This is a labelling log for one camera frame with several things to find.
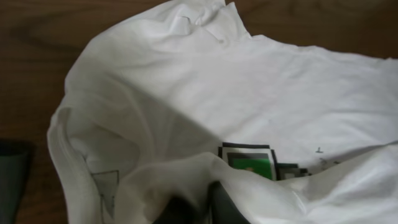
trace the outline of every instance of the wooden surface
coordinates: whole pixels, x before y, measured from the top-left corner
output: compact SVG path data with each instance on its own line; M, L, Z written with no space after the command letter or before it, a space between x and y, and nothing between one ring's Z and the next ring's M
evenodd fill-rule
M17 223L67 223L46 131L87 42L161 0L0 0L0 137L37 146ZM398 1L238 0L252 35L398 58Z

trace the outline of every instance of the green screen print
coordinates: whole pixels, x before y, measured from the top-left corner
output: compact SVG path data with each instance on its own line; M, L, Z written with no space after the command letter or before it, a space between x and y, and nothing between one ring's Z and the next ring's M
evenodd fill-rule
M233 159L233 167L250 170L272 180L271 163L268 159Z

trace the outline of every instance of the white t-shirt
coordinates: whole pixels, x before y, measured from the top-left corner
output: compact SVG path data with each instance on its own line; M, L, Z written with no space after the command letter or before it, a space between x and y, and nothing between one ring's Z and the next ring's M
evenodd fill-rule
M316 174L398 139L398 61L250 36L234 4L170 1L95 37L48 133L69 222L113 223L137 168L269 144Z

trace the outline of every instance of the green rectangle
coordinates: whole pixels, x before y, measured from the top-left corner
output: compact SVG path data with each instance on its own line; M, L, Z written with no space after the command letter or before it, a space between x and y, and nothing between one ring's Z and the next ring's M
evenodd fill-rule
M272 168L269 159L233 159L235 169L253 171L265 178L272 180Z

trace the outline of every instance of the brown wood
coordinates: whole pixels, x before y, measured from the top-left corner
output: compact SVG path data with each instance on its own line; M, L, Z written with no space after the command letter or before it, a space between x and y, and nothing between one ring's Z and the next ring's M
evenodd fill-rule
M161 0L0 0L0 137L37 146L17 223L67 223L46 143L63 80L88 41ZM252 35L398 58L398 1L237 0Z

